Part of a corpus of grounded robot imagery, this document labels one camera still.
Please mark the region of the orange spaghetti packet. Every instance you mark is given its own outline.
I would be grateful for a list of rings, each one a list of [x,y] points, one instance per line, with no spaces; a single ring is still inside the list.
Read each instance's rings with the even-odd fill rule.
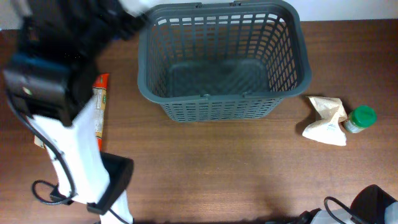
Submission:
[[[109,74],[101,74],[93,84],[93,96],[95,98],[95,134],[98,142],[99,150],[102,150],[103,143],[103,126],[104,126],[104,112],[106,109],[107,89],[108,89]]]

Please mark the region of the grey plastic basket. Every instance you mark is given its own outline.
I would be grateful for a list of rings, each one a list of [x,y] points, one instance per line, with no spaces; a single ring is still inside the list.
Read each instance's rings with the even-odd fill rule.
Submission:
[[[312,79],[299,14],[285,1],[159,4],[138,63],[140,93],[178,122],[262,118]]]

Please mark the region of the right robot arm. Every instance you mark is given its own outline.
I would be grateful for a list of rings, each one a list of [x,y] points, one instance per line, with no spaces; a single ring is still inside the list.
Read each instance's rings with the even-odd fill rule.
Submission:
[[[397,224],[397,199],[378,185],[360,191],[350,206],[337,198],[324,198],[324,209],[304,211],[294,218],[279,218],[266,224]]]

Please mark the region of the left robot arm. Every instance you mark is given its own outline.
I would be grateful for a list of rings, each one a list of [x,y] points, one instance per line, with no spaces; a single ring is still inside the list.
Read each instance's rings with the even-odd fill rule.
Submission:
[[[101,152],[95,134],[97,56],[147,25],[145,1],[29,1],[17,50],[3,70],[15,116],[44,144],[56,171],[46,205],[80,202],[101,223],[132,223],[131,159]]]

